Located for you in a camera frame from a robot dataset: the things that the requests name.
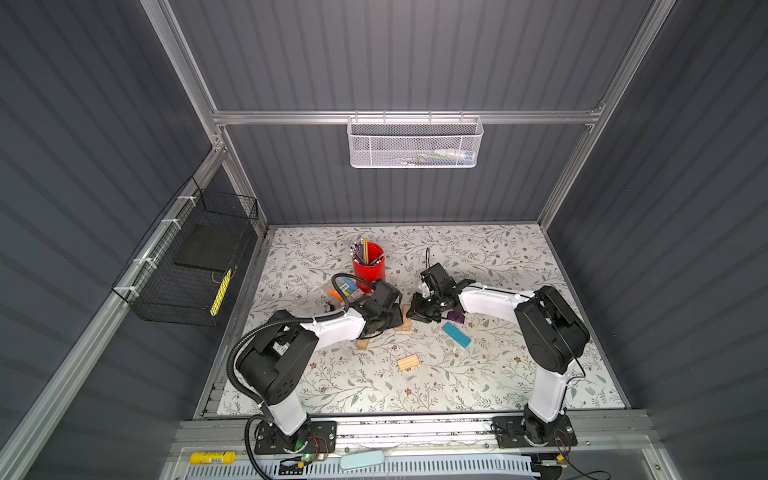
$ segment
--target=black cable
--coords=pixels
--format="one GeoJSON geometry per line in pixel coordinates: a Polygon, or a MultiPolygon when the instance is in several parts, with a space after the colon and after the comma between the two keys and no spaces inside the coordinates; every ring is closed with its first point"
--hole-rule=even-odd
{"type": "Polygon", "coordinates": [[[364,279],[360,278],[357,275],[352,275],[351,273],[337,273],[336,275],[331,277],[331,285],[333,285],[333,288],[336,290],[336,293],[338,293],[341,296],[341,299],[344,300],[344,311],[349,310],[349,299],[346,298],[346,294],[341,291],[338,285],[336,285],[336,279],[344,277],[344,278],[352,278],[354,280],[357,280],[358,282],[362,283],[363,285],[367,286],[368,288],[373,291],[373,285],[365,281],[364,279]]]}
{"type": "Polygon", "coordinates": [[[605,470],[593,470],[591,472],[584,473],[578,468],[576,468],[576,465],[572,464],[571,460],[568,458],[568,453],[563,453],[563,451],[560,450],[560,445],[558,444],[558,440],[560,440],[560,443],[562,443],[563,445],[565,445],[565,442],[563,442],[560,439],[560,437],[558,437],[557,432],[554,433],[554,439],[555,439],[554,446],[558,447],[558,452],[560,452],[560,455],[562,455],[563,458],[565,458],[565,461],[568,463],[568,465],[571,466],[572,469],[580,473],[580,475],[578,476],[566,478],[565,480],[576,480],[577,478],[589,478],[590,480],[611,480],[611,473],[606,472],[605,470]],[[594,473],[604,473],[605,475],[608,475],[608,476],[606,478],[597,478],[592,476],[592,474],[594,473]]]}
{"type": "Polygon", "coordinates": [[[568,379],[568,381],[566,382],[566,385],[568,383],[570,383],[571,380],[573,380],[573,379],[579,379],[579,378],[586,379],[587,378],[587,370],[584,370],[584,367],[582,366],[581,362],[578,361],[578,357],[576,357],[576,354],[571,349],[571,346],[568,345],[568,342],[565,341],[565,338],[560,333],[560,330],[559,329],[554,329],[554,331],[558,334],[558,336],[560,337],[560,340],[563,341],[563,343],[565,344],[566,348],[568,348],[568,352],[571,353],[571,356],[574,358],[574,360],[576,360],[576,364],[578,365],[578,368],[581,369],[581,376],[572,376],[570,379],[568,379]]]}
{"type": "Polygon", "coordinates": [[[385,331],[386,331],[386,330],[382,330],[381,332],[377,333],[376,335],[371,335],[371,336],[364,336],[362,339],[361,339],[361,338],[358,338],[358,340],[370,340],[370,339],[375,339],[377,336],[380,336],[380,335],[381,335],[382,333],[384,333],[385,331]]]}
{"type": "Polygon", "coordinates": [[[253,420],[255,419],[261,419],[262,422],[269,422],[269,420],[266,419],[264,415],[252,415],[247,422],[245,422],[245,453],[248,454],[248,459],[250,460],[251,466],[253,466],[253,469],[256,470],[256,473],[259,474],[261,478],[264,480],[272,480],[268,476],[266,476],[266,473],[264,470],[259,467],[259,464],[256,463],[256,457],[253,456],[253,450],[250,447],[250,425],[253,423],[253,420]]]}
{"type": "Polygon", "coordinates": [[[344,316],[345,314],[346,314],[346,311],[344,310],[344,311],[338,311],[338,312],[331,312],[330,314],[316,316],[314,318],[292,318],[292,319],[285,319],[285,320],[276,320],[276,321],[266,322],[263,325],[260,325],[255,329],[252,329],[251,331],[243,335],[243,337],[240,338],[240,340],[238,340],[237,343],[235,343],[235,345],[232,347],[232,350],[230,351],[229,356],[227,356],[227,367],[226,367],[227,379],[230,381],[230,383],[235,388],[235,390],[242,393],[249,399],[252,399],[254,402],[256,402],[257,405],[261,405],[264,401],[264,399],[261,398],[261,395],[259,395],[257,392],[243,385],[235,375],[235,360],[237,359],[237,355],[240,353],[240,350],[249,341],[251,341],[251,339],[255,337],[258,332],[266,328],[269,328],[272,326],[296,325],[297,323],[311,323],[316,320],[319,320],[319,321],[332,320],[332,319],[344,316]]]}

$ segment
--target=wire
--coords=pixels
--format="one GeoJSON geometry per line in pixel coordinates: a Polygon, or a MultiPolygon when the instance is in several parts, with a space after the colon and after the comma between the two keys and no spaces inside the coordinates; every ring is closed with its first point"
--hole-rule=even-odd
{"type": "Polygon", "coordinates": [[[338,285],[336,285],[336,279],[344,277],[344,278],[352,278],[354,280],[357,280],[358,282],[362,283],[363,285],[367,286],[368,288],[373,291],[374,287],[368,281],[360,278],[357,275],[352,275],[351,273],[337,273],[336,275],[331,277],[331,285],[333,285],[333,288],[336,290],[336,292],[341,296],[342,300],[344,300],[344,312],[347,312],[349,310],[349,299],[346,298],[346,294],[341,291],[338,285]]]}
{"type": "Polygon", "coordinates": [[[317,437],[317,438],[320,439],[320,440],[323,440],[323,442],[325,442],[325,444],[326,444],[326,453],[331,453],[331,448],[328,446],[328,440],[326,440],[325,437],[317,437]]]}
{"type": "Polygon", "coordinates": [[[571,349],[571,346],[568,345],[568,342],[565,341],[565,338],[560,333],[560,330],[559,329],[554,329],[554,331],[557,332],[558,336],[560,337],[560,340],[562,340],[563,343],[565,344],[566,348],[568,348],[568,352],[570,352],[571,356],[574,358],[574,360],[576,360],[576,364],[578,365],[578,368],[581,369],[581,375],[580,376],[579,375],[572,376],[570,379],[568,379],[568,381],[565,383],[565,385],[567,386],[569,383],[571,383],[571,380],[586,379],[587,378],[587,370],[584,370],[584,367],[582,366],[581,362],[578,361],[578,357],[576,357],[576,354],[571,349]]]}
{"type": "Polygon", "coordinates": [[[558,452],[560,452],[560,455],[563,455],[563,458],[565,458],[565,461],[568,463],[568,465],[570,465],[571,468],[574,469],[576,472],[580,473],[580,475],[577,475],[575,477],[566,478],[565,480],[576,480],[577,478],[590,478],[591,480],[611,480],[611,473],[610,472],[606,472],[605,470],[593,470],[591,472],[584,473],[581,470],[579,470],[578,468],[576,468],[576,465],[572,464],[571,460],[568,458],[568,454],[571,453],[571,447],[568,446],[568,451],[567,452],[563,452],[562,450],[560,450],[560,445],[558,445],[558,441],[560,443],[562,443],[563,446],[565,446],[565,442],[563,442],[560,439],[560,437],[558,436],[558,432],[561,432],[561,433],[565,434],[565,432],[563,432],[562,430],[558,430],[558,431],[556,431],[554,433],[554,440],[555,440],[554,446],[558,447],[558,452]],[[605,478],[593,477],[592,474],[594,474],[594,473],[604,473],[605,475],[607,475],[607,477],[605,477],[605,478]]]}
{"type": "Polygon", "coordinates": [[[317,441],[317,437],[316,437],[316,436],[314,436],[314,435],[310,435],[310,438],[311,438],[311,439],[314,439],[314,441],[315,441],[315,456],[313,456],[313,457],[312,457],[312,460],[310,460],[308,463],[312,463],[312,462],[314,462],[315,460],[317,460],[317,456],[318,456],[318,455],[319,455],[319,453],[320,453],[320,442],[318,442],[318,441],[317,441]]]}
{"type": "Polygon", "coordinates": [[[264,473],[264,470],[261,469],[259,464],[256,463],[256,457],[253,456],[253,450],[250,447],[250,425],[253,423],[253,420],[255,419],[261,419],[262,422],[269,422],[269,420],[266,419],[264,415],[252,415],[247,422],[245,422],[245,453],[248,454],[248,459],[250,460],[250,464],[253,467],[254,470],[256,470],[256,473],[259,474],[261,478],[264,480],[272,480],[268,476],[266,476],[266,473],[264,473]]]}
{"type": "Polygon", "coordinates": [[[371,335],[371,336],[364,336],[362,339],[361,339],[361,338],[358,338],[358,340],[370,340],[370,339],[375,339],[377,336],[380,336],[380,335],[381,335],[382,333],[384,333],[385,331],[386,331],[386,330],[382,330],[381,332],[377,333],[376,335],[371,335]]]}
{"type": "Polygon", "coordinates": [[[301,462],[301,457],[283,458],[282,460],[280,460],[280,463],[277,465],[278,475],[301,474],[301,470],[299,468],[299,462],[301,462]],[[287,462],[293,462],[293,465],[287,465],[287,462]]]}
{"type": "Polygon", "coordinates": [[[247,396],[249,399],[252,399],[258,406],[261,406],[264,403],[264,399],[261,397],[261,395],[258,392],[255,392],[245,385],[243,385],[240,380],[235,375],[235,360],[237,359],[237,356],[240,354],[241,349],[251,341],[253,337],[256,336],[256,334],[266,328],[270,328],[272,326],[288,326],[288,325],[296,325],[298,323],[312,323],[315,321],[327,321],[339,318],[341,316],[344,316],[346,314],[346,311],[336,311],[327,313],[326,315],[321,316],[315,316],[312,318],[299,318],[294,317],[292,319],[285,319],[285,320],[276,320],[276,321],[268,321],[264,323],[263,325],[259,325],[255,329],[252,329],[248,333],[242,336],[240,340],[235,343],[235,345],[232,347],[232,350],[230,351],[229,356],[227,356],[227,379],[230,381],[232,386],[237,390],[238,392],[242,393],[243,395],[247,396]]]}

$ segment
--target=purple block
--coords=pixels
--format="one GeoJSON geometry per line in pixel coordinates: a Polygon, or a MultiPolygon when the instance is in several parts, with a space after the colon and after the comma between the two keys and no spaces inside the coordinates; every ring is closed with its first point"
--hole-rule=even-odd
{"type": "Polygon", "coordinates": [[[447,318],[449,320],[452,320],[452,321],[454,321],[456,323],[464,323],[464,319],[466,317],[464,317],[463,313],[454,312],[453,310],[451,310],[450,312],[448,312],[448,314],[445,316],[445,318],[447,318]]]}

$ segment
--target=dark gray corrugated wall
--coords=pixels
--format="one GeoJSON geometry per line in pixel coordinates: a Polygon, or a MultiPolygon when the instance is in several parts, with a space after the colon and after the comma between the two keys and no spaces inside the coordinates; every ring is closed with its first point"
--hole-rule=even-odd
{"type": "MultiPolygon", "coordinates": [[[[650,0],[172,0],[220,110],[597,107],[650,0]]],[[[274,224],[535,220],[581,127],[486,125],[478,166],[356,170],[342,127],[228,130],[274,224]]]]}
{"type": "Polygon", "coordinates": [[[173,0],[220,110],[596,107],[650,0],[173,0]]]}
{"type": "Polygon", "coordinates": [[[768,3],[678,2],[551,238],[690,479],[768,467],[768,3]]]}
{"type": "MultiPolygon", "coordinates": [[[[137,2],[0,2],[0,78],[5,443],[210,144],[137,2]]],[[[220,334],[126,319],[29,477],[153,478],[220,334]]]]}
{"type": "Polygon", "coordinates": [[[273,224],[536,220],[584,130],[489,125],[475,168],[379,170],[350,167],[343,126],[228,128],[273,224]]]}

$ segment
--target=small wooden pallet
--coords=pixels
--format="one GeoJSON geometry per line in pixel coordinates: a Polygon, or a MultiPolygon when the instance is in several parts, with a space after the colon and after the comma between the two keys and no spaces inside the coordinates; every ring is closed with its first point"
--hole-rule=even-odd
{"type": "Polygon", "coordinates": [[[419,358],[416,355],[407,356],[404,359],[400,359],[397,361],[397,365],[400,367],[400,369],[403,372],[407,372],[413,367],[417,366],[419,364],[419,358]]]}

